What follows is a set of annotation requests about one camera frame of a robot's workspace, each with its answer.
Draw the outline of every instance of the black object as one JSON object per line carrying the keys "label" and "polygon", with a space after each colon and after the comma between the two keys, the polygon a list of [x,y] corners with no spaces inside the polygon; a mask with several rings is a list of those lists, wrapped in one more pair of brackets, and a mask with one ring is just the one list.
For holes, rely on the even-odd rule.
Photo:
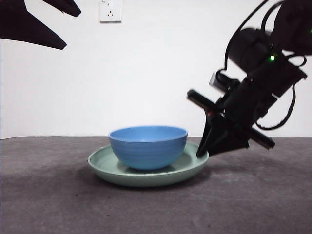
{"label": "black object", "polygon": [[[45,2],[74,16],[81,12],[72,0],[45,0]],[[63,49],[66,46],[56,33],[27,11],[24,0],[0,0],[0,38],[56,49]]]}
{"label": "black object", "polygon": [[42,0],[61,12],[77,17],[81,11],[73,0]]}
{"label": "black object", "polygon": [[[275,20],[273,32],[265,31],[270,13],[281,5]],[[275,143],[252,126],[268,113],[268,109],[290,87],[293,100],[289,113],[278,125],[261,129],[280,127],[288,120],[294,106],[294,86],[307,75],[288,61],[290,57],[312,54],[312,8],[307,0],[286,0],[275,4],[266,14],[260,30],[239,27],[231,38],[225,56],[225,68],[219,70],[211,84],[225,95],[216,103],[211,102],[194,90],[188,92],[188,99],[205,110],[206,125],[197,156],[206,151],[213,156],[218,153],[248,148],[250,139],[269,149]],[[282,50],[295,52],[285,56]],[[247,77],[239,82],[221,73],[227,69],[230,58]]]}

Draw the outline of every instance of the wall socket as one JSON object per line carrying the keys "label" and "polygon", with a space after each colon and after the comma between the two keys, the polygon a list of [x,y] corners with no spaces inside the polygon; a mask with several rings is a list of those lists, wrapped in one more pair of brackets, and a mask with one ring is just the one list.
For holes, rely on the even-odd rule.
{"label": "wall socket", "polygon": [[101,23],[121,23],[121,0],[102,0],[99,10]]}

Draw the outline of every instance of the blue bowl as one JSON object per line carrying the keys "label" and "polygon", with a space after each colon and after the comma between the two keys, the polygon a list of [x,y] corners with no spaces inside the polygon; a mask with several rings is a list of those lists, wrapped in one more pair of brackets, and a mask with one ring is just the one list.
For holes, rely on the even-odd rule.
{"label": "blue bowl", "polygon": [[188,132],[171,126],[138,126],[113,131],[109,140],[118,159],[139,170],[166,167],[183,153]]}

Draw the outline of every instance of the plate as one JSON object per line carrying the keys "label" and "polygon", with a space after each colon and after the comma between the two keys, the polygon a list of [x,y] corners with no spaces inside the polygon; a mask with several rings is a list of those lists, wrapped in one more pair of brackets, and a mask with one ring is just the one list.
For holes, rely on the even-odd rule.
{"label": "plate", "polygon": [[171,165],[152,171],[130,168],[115,156],[111,145],[93,152],[88,163],[96,175],[113,184],[129,187],[157,187],[178,183],[199,173],[209,159],[208,153],[196,157],[198,145],[186,143],[183,154]]}

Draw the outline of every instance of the black robotic arm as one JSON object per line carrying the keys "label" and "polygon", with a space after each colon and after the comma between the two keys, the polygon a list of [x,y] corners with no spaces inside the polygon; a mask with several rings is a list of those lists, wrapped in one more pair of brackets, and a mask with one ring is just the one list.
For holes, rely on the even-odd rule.
{"label": "black robotic arm", "polygon": [[[211,102],[194,90],[188,99],[202,107],[206,114],[206,125],[197,152],[201,157],[206,151],[215,155],[226,151],[248,148],[250,139],[269,149],[275,143],[252,126],[268,113],[268,109],[292,87],[293,99],[289,113],[278,125],[281,127],[289,118],[295,101],[294,86],[307,75],[289,58],[312,54],[312,1],[285,0],[269,9],[261,29],[246,28],[248,19],[268,0],[262,2],[242,23],[231,38],[225,54],[225,67],[213,76],[210,84],[225,95],[216,103]],[[266,21],[274,9],[280,7],[274,30],[265,30]],[[283,50],[293,54],[286,56]],[[247,73],[240,82],[222,73],[227,70],[228,57]]]}

